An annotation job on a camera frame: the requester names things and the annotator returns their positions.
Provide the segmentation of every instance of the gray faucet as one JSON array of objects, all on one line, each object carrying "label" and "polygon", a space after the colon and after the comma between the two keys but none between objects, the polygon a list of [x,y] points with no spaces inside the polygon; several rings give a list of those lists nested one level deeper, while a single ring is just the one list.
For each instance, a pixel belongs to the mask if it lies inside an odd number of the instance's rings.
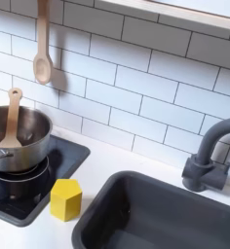
[{"label": "gray faucet", "polygon": [[186,189],[193,192],[202,192],[207,187],[223,189],[230,163],[224,168],[216,166],[211,160],[211,155],[218,140],[229,133],[230,119],[215,124],[207,131],[198,153],[192,155],[184,166],[182,183]]}]

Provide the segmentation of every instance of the gray sink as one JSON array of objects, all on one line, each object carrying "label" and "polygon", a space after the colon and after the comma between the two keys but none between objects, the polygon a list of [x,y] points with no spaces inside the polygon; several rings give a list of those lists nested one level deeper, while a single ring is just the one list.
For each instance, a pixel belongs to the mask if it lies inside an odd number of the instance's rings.
[{"label": "gray sink", "polygon": [[230,249],[230,206],[120,172],[81,217],[72,243],[74,249]]}]

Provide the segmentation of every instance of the yellow block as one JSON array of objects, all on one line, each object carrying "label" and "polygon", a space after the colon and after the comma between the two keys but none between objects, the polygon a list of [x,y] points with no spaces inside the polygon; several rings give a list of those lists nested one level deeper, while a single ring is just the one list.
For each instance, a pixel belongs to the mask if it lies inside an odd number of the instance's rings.
[{"label": "yellow block", "polygon": [[58,179],[51,190],[51,214],[69,221],[80,214],[82,191],[76,180]]}]

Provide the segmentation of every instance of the pot handle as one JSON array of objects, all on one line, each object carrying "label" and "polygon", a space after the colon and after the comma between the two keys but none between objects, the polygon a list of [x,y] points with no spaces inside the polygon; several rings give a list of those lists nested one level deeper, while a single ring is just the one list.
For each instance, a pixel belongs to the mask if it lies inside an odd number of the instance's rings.
[{"label": "pot handle", "polygon": [[2,155],[0,156],[0,160],[4,159],[4,158],[10,158],[10,157],[14,156],[14,154],[12,154],[10,152],[5,152],[3,150],[0,150],[0,152],[2,153]]}]

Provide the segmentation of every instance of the wooden spoon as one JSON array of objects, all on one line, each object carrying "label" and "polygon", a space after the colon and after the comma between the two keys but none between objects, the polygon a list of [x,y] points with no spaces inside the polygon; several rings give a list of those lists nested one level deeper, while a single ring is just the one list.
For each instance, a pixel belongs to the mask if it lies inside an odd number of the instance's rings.
[{"label": "wooden spoon", "polygon": [[49,56],[49,1],[38,2],[38,54],[33,61],[36,80],[45,85],[51,80],[53,63]]},{"label": "wooden spoon", "polygon": [[18,142],[18,118],[19,118],[19,100],[22,97],[21,89],[10,89],[10,107],[8,113],[6,134],[0,142],[0,148],[16,148],[21,147]]}]

